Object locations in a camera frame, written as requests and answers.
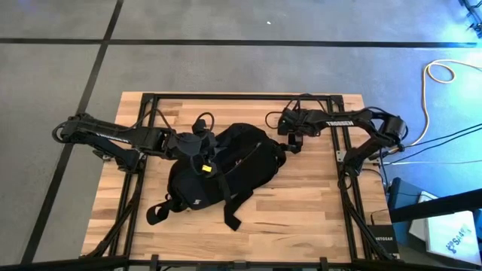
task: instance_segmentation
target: robotic arm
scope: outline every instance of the robotic arm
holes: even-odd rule
[[[373,120],[381,120],[382,124],[376,128]],[[346,174],[358,176],[362,170],[365,159],[382,148],[399,145],[407,135],[405,122],[398,116],[394,116],[379,108],[364,108],[360,111],[326,113],[323,110],[302,109],[300,102],[289,109],[288,106],[282,111],[278,121],[278,134],[288,136],[286,150],[293,153],[301,151],[303,136],[319,136],[326,127],[357,126],[370,135],[370,138],[360,147],[347,150],[340,167],[340,179],[338,186],[341,190],[342,202],[346,210],[358,225],[361,233],[365,236],[374,253],[381,260],[392,260],[384,247],[375,239],[368,229],[365,220],[355,206],[351,203],[344,184]]]
[[[372,120],[381,120],[379,128]],[[326,127],[356,126],[364,129],[370,138],[358,148],[346,152],[343,159],[345,170],[359,175],[363,161],[382,148],[399,145],[407,133],[405,122],[379,108],[364,108],[360,111],[326,113],[323,110],[285,108],[278,121],[278,134],[288,135],[288,148],[298,152],[303,145],[303,136],[319,136]]]
[[[214,155],[216,142],[211,129],[207,129],[205,120],[201,119],[206,114],[212,117],[210,113],[201,114],[192,126],[193,133],[179,134],[169,124],[167,128],[126,127],[97,120],[89,114],[77,114],[56,127],[52,136],[59,143],[92,146],[96,149],[95,155],[115,158],[120,170],[136,172],[144,154],[166,160],[181,157],[200,157],[203,162],[209,160]],[[124,149],[111,140],[133,147]]]

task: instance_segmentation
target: white cable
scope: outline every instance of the white cable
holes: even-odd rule
[[[479,163],[482,160],[472,160],[472,161],[462,161],[462,162],[437,162],[437,161],[411,161],[411,162],[398,162],[398,163],[390,163],[385,162],[384,165],[390,166],[400,166],[400,165],[410,165],[410,164],[444,164],[444,165],[460,165],[466,163]]]
[[[423,110],[423,114],[425,115],[425,126],[423,127],[423,131],[420,133],[419,137],[414,142],[410,143],[410,146],[415,145],[416,143],[420,142],[420,140],[423,139],[423,137],[427,133],[427,130],[429,129],[429,125],[430,125],[430,116],[429,116],[429,111],[427,110],[427,100],[426,100],[426,75],[429,75],[429,77],[432,80],[434,80],[435,82],[441,83],[441,84],[451,84],[456,79],[455,71],[452,70],[452,68],[449,67],[448,65],[441,64],[442,62],[451,62],[451,63],[457,63],[457,64],[461,64],[461,65],[466,65],[468,67],[478,69],[480,72],[482,72],[482,66],[473,65],[473,64],[461,62],[459,60],[454,60],[454,59],[437,59],[437,60],[434,60],[434,61],[430,62],[429,64],[427,64],[425,66],[425,68],[423,69],[423,74],[422,74],[422,110]],[[430,68],[432,66],[435,66],[435,65],[446,68],[450,72],[450,74],[452,75],[452,78],[450,80],[447,80],[447,81],[436,78],[432,74],[432,72],[430,71]],[[393,148],[389,151],[389,153],[393,154],[397,150],[398,150],[398,148]]]

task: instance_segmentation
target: wooden tabletop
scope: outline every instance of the wooden tabletop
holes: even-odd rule
[[[124,126],[135,123],[141,97],[140,92],[123,93],[115,123]],[[343,99],[347,111],[364,107],[361,95],[343,95]],[[264,129],[278,142],[286,142],[286,136],[277,135],[276,130],[264,123],[266,113],[281,111],[286,102],[161,99],[158,108],[178,132],[189,132],[196,117],[210,111],[215,116],[215,134],[232,123],[245,122]],[[319,108],[316,102],[302,102],[302,106]],[[268,119],[272,126],[278,116],[273,114]],[[156,118],[155,126],[163,126],[160,117]],[[355,147],[368,138],[361,129],[349,131]],[[243,222],[236,232],[224,224],[224,202],[198,211],[171,212],[167,220],[154,226],[147,223],[147,209],[164,201],[173,163],[158,157],[148,159],[131,259],[148,260],[152,254],[159,254],[163,260],[316,262],[327,257],[332,263],[350,262],[329,129],[316,138],[304,137],[299,154],[287,153],[286,164],[278,174],[256,189],[254,196],[236,212]],[[123,181],[124,173],[117,170],[115,162],[106,162],[82,254],[93,250],[114,223]],[[387,209],[379,175],[363,171],[359,184],[368,220],[371,212]],[[387,211],[375,213],[374,218],[377,224],[390,224]],[[358,256],[363,257],[360,234],[353,225]],[[126,228],[121,233],[118,251],[124,246]]]

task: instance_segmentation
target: black cable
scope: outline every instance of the black cable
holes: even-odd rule
[[[313,97],[315,98],[315,100],[319,103],[319,106],[322,108],[323,112],[326,112],[326,109],[325,109],[325,106],[323,106],[322,102],[320,102],[320,100],[318,99],[318,97],[314,96],[314,95],[311,95],[309,93],[303,93],[303,94],[300,94],[299,97],[303,97],[303,96],[309,96],[309,97]]]
[[[370,221],[372,225],[375,225],[374,213],[383,212],[383,211],[388,211],[388,209],[376,210],[370,213]]]
[[[268,116],[271,115],[271,114],[281,114],[282,112],[281,111],[271,111],[269,112],[268,114],[266,114],[266,116],[264,116],[264,122],[266,123],[266,126],[268,126],[269,128],[271,129],[278,129],[278,127],[272,127],[268,124]]]
[[[446,139],[446,138],[449,138],[451,136],[454,136],[454,135],[457,135],[457,134],[460,134],[461,132],[465,132],[467,130],[470,130],[470,129],[473,129],[473,128],[477,128],[479,126],[482,126],[482,123],[479,123],[479,124],[476,124],[474,126],[470,126],[468,128],[465,128],[465,129],[461,129],[460,131],[457,131],[457,132],[454,132],[454,133],[451,133],[449,135],[444,135],[444,136],[441,136],[441,137],[438,137],[438,138],[435,138],[435,139],[430,139],[430,140],[427,140],[426,142],[420,142],[420,143],[417,143],[417,144],[414,144],[414,145],[408,145],[408,146],[404,146],[405,148],[411,148],[411,147],[415,147],[415,146],[418,146],[418,145],[424,145],[426,143],[430,143],[430,142],[434,142],[434,141],[437,141],[437,140],[440,140],[440,139]],[[396,154],[398,153],[398,150],[394,153],[389,153],[388,151],[385,151],[383,152],[384,156],[389,156],[389,155],[393,155],[393,154]]]
[[[470,130],[470,129],[473,129],[473,128],[476,128],[476,127],[479,127],[479,126],[482,126],[482,123],[479,123],[479,124],[474,125],[474,126],[470,126],[469,128],[461,129],[460,131],[454,132],[454,133],[449,134],[449,135],[444,135],[444,136],[438,137],[438,138],[436,138],[436,139],[430,139],[430,140],[428,140],[428,141],[426,141],[426,142],[420,142],[420,143],[417,143],[417,144],[415,144],[415,145],[406,146],[406,148],[415,147],[415,146],[418,146],[418,145],[423,145],[423,144],[426,144],[426,143],[430,143],[430,142],[437,141],[437,140],[439,140],[439,139],[446,139],[446,138],[449,138],[449,137],[451,137],[451,136],[460,134],[461,132],[465,132],[465,131],[467,131],[467,130]]]
[[[379,177],[380,177],[381,179],[383,179],[382,174],[381,174],[380,172],[378,172],[377,170],[375,170],[375,169],[361,169],[361,170],[370,171],[370,172],[375,172],[375,173],[377,173],[377,174],[379,175]]]
[[[130,127],[127,127],[126,129],[119,129],[118,132],[127,132],[127,131],[130,131],[134,128],[136,128],[136,126],[141,123],[150,113],[151,113],[152,110],[149,110],[149,112],[147,112],[144,117],[141,117],[140,120],[137,120],[133,125],[131,125]]]
[[[405,126],[405,134],[404,136],[401,138],[401,141],[404,141],[408,136],[408,126]]]
[[[381,112],[383,112],[383,113],[385,113],[385,114],[389,114],[390,116],[393,116],[393,114],[390,114],[389,112],[383,110],[382,108],[378,108],[378,107],[376,107],[376,106],[368,106],[368,107],[366,107],[366,108],[364,108],[364,109],[377,109],[378,111],[381,111]]]
[[[309,97],[315,98],[315,100],[319,103],[319,106],[322,108],[322,110],[324,112],[327,112],[326,109],[325,109],[325,106],[323,106],[322,102],[318,99],[318,97],[316,97],[312,94],[309,94],[309,93],[302,93],[302,94],[290,99],[288,104],[285,106],[285,108],[288,108],[288,106],[295,100],[296,100],[296,104],[294,105],[294,107],[296,108],[297,106],[300,106],[300,102],[301,102],[300,97],[303,97],[303,96],[309,96]]]
[[[343,178],[338,180],[337,186],[338,186],[338,188],[340,188],[340,190],[348,191],[348,189],[352,188],[352,179],[349,180],[349,185],[346,188],[342,189],[341,185],[343,184],[344,181],[346,181],[346,177],[349,176],[348,174],[343,173],[343,172],[342,172],[342,174],[344,174],[344,176],[343,176]]]
[[[161,110],[159,110],[159,108],[156,108],[156,112],[160,115],[160,117],[163,119],[163,122],[164,124],[166,124],[167,126],[167,129],[169,129],[171,132],[174,130],[170,125],[169,123],[167,122],[167,119],[166,117],[164,117],[164,114]]]
[[[211,126],[209,128],[209,131],[212,132],[212,130],[214,129],[214,115],[211,113],[211,112],[203,112],[201,113],[199,116],[197,116],[197,119],[196,121],[198,121],[201,117],[204,117],[204,116],[210,116],[211,117]]]
[[[383,172],[383,177],[385,178],[385,183],[386,183],[386,188],[388,189],[389,186],[389,178],[386,176],[386,171],[385,171],[385,165],[383,165],[383,155],[382,155],[382,149],[380,149],[380,165],[382,167],[382,172]]]
[[[420,196],[420,195],[413,195],[413,194],[407,194],[407,193],[402,193],[402,192],[398,192],[395,195],[398,195],[398,194],[405,195],[405,196]],[[373,211],[373,212],[370,213],[370,221],[371,221],[372,225],[375,225],[374,214],[377,213],[377,212],[382,212],[382,211],[388,211],[388,209],[376,210],[376,211]]]
[[[427,150],[430,150],[430,149],[432,149],[432,148],[436,148],[436,147],[442,146],[442,145],[444,145],[444,144],[446,144],[446,143],[448,143],[448,142],[451,142],[452,140],[455,140],[455,139],[458,139],[458,138],[460,138],[460,137],[466,136],[466,135],[471,134],[471,133],[473,133],[473,132],[477,132],[478,130],[481,130],[481,129],[482,129],[482,127],[479,128],[479,129],[472,130],[472,131],[470,131],[470,132],[463,133],[463,134],[458,135],[458,136],[456,136],[456,137],[454,137],[454,138],[452,138],[452,139],[446,140],[446,141],[444,141],[444,142],[442,142],[442,143],[440,143],[440,144],[433,145],[433,146],[428,147],[428,148],[424,148],[423,150],[418,151],[418,152],[416,152],[415,154],[411,154],[411,155],[409,155],[409,156],[407,156],[407,157],[403,157],[403,158],[398,159],[398,160],[396,160],[396,161],[390,162],[390,163],[388,163],[387,165],[392,165],[393,163],[397,163],[397,162],[400,162],[400,161],[405,160],[405,159],[407,159],[407,158],[414,157],[415,155],[421,154],[421,153],[424,152],[424,151],[427,151]]]

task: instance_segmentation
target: power cord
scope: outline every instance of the power cord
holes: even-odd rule
[[[430,143],[430,142],[434,142],[434,141],[437,141],[437,140],[440,140],[440,139],[446,139],[446,138],[449,138],[451,136],[454,136],[454,135],[457,135],[457,134],[460,134],[461,132],[465,132],[467,130],[470,130],[470,129],[473,129],[473,128],[477,128],[479,126],[482,126],[482,123],[479,123],[479,124],[476,124],[474,126],[470,126],[468,128],[465,128],[465,129],[461,129],[460,131],[457,131],[457,132],[454,132],[454,133],[451,133],[449,135],[444,135],[444,136],[441,136],[441,137],[438,137],[436,139],[431,139],[431,140],[427,140],[426,142],[420,142],[420,143],[417,143],[415,145],[410,145],[410,146],[407,146],[406,148],[410,148],[410,147],[415,147],[415,146],[419,146],[419,145],[424,145],[424,144],[427,144],[427,143]]]
[[[443,162],[443,161],[410,161],[410,162],[400,162],[400,163],[389,163],[390,166],[402,166],[410,164],[441,164],[441,165],[462,165],[467,163],[480,163],[482,160],[471,160],[471,161],[460,161],[460,162]]]
[[[375,169],[361,169],[362,171],[369,171],[373,173],[377,173],[381,179],[383,179],[383,176]]]
[[[420,195],[413,195],[413,194],[407,194],[407,193],[402,193],[402,192],[398,192],[395,195],[398,195],[398,194],[405,195],[405,196],[420,196]],[[378,212],[383,212],[383,211],[388,211],[388,209],[376,210],[376,211],[373,211],[373,212],[370,213],[370,221],[371,221],[372,225],[375,225],[374,214],[378,213]]]
[[[345,184],[346,184],[346,177],[349,177],[348,173],[345,173],[345,176],[342,179],[340,179],[337,183],[337,186],[338,186],[338,188],[340,188],[340,190],[348,191],[348,189],[352,188],[352,179],[349,180],[349,184],[348,184],[347,187],[342,188],[342,183],[343,183],[342,181],[344,181]]]
[[[436,82],[441,83],[441,84],[451,84],[456,79],[455,71],[451,67],[449,67],[448,65],[442,64],[443,62],[451,62],[451,63],[460,64],[460,65],[466,65],[468,67],[472,67],[472,68],[477,69],[480,72],[482,72],[482,66],[472,65],[472,64],[469,64],[469,63],[466,63],[466,62],[461,62],[459,60],[454,60],[454,59],[437,59],[437,60],[434,60],[434,61],[430,62],[429,64],[427,64],[425,66],[425,68],[423,69],[423,75],[422,75],[422,110],[423,110],[423,114],[425,116],[426,121],[425,121],[425,126],[423,127],[423,131],[420,133],[419,137],[417,139],[415,139],[415,141],[410,143],[409,146],[413,146],[413,145],[417,144],[418,142],[420,142],[420,140],[422,140],[423,137],[425,136],[425,134],[427,133],[427,130],[429,129],[429,125],[430,125],[430,116],[429,116],[429,110],[427,109],[427,100],[426,100],[426,76],[428,75],[433,81],[436,81]],[[452,78],[448,81],[444,81],[444,80],[436,78],[432,74],[432,71],[431,71],[432,66],[440,66],[440,67],[445,68],[446,70],[448,70],[450,72],[450,74],[452,75]],[[393,148],[390,151],[388,151],[388,154],[394,154],[399,150],[400,150],[399,148]]]
[[[326,112],[325,106],[323,106],[322,102],[318,99],[318,97],[316,97],[316,96],[314,96],[314,95],[312,95],[312,94],[309,94],[309,93],[302,93],[302,94],[298,95],[296,98],[291,99],[291,100],[288,102],[288,104],[285,106],[285,108],[287,108],[287,107],[291,104],[291,102],[293,102],[294,100],[296,100],[295,107],[297,107],[297,106],[299,107],[300,104],[301,104],[301,99],[300,99],[300,98],[303,97],[303,96],[308,96],[308,97],[313,97],[313,98],[315,98],[315,100],[318,102],[318,104],[319,104],[319,106],[322,108],[322,110],[323,110],[324,112]]]
[[[446,143],[451,142],[452,140],[461,138],[461,137],[463,137],[463,136],[469,135],[469,134],[471,134],[471,133],[473,133],[473,132],[477,132],[477,131],[479,131],[479,130],[482,130],[482,127],[481,127],[481,128],[478,128],[478,129],[475,129],[475,130],[472,130],[472,131],[470,131],[470,132],[463,133],[463,134],[458,135],[458,136],[456,136],[456,137],[454,137],[454,138],[452,138],[452,139],[446,140],[446,141],[444,141],[444,142],[442,142],[442,143],[439,143],[439,144],[430,146],[430,147],[428,147],[428,148],[424,148],[424,149],[422,149],[421,151],[417,151],[415,154],[411,154],[411,155],[408,155],[408,156],[403,157],[403,158],[401,158],[401,159],[395,160],[395,161],[393,161],[393,162],[391,162],[391,163],[387,163],[387,166],[388,166],[388,165],[391,165],[391,164],[393,164],[393,163],[397,163],[397,162],[400,162],[400,161],[402,161],[402,160],[408,159],[408,158],[410,158],[410,157],[414,157],[414,156],[416,156],[417,154],[421,154],[422,152],[427,151],[427,150],[430,150],[430,149],[432,149],[432,148],[436,148],[436,147],[445,145]]]
[[[210,126],[210,128],[209,128],[209,131],[208,131],[208,132],[205,132],[204,135],[203,135],[201,138],[199,138],[198,140],[196,140],[196,141],[193,141],[193,142],[192,142],[192,141],[187,141],[187,140],[183,139],[182,137],[180,137],[178,134],[175,133],[175,130],[169,125],[169,122],[167,122],[167,119],[166,119],[166,117],[164,117],[164,114],[163,114],[163,112],[162,112],[161,110],[159,110],[158,108],[156,108],[155,110],[156,110],[156,112],[160,115],[160,117],[163,119],[163,122],[166,124],[167,129],[169,129],[169,131],[174,135],[174,137],[176,137],[176,138],[177,138],[179,141],[181,141],[181,142],[188,142],[188,143],[200,142],[200,141],[204,140],[204,139],[207,137],[208,133],[211,132],[212,129],[214,129],[214,121],[215,121],[215,120],[214,120],[214,115],[211,114],[210,112],[203,112],[203,113],[201,113],[199,116],[197,116],[196,121],[198,121],[201,117],[204,117],[204,116],[206,116],[206,115],[210,116],[212,122],[211,122],[211,126]]]
[[[278,127],[274,127],[274,126],[271,126],[269,123],[268,123],[268,117],[271,115],[271,114],[282,114],[281,111],[271,111],[269,112],[268,114],[266,114],[266,116],[264,116],[264,122],[266,123],[266,126],[268,126],[270,129],[278,129]]]
[[[381,149],[380,149],[380,166],[382,168],[383,176],[385,177],[386,189],[388,190],[389,178],[386,176],[385,165],[383,164],[383,155],[382,155]]]

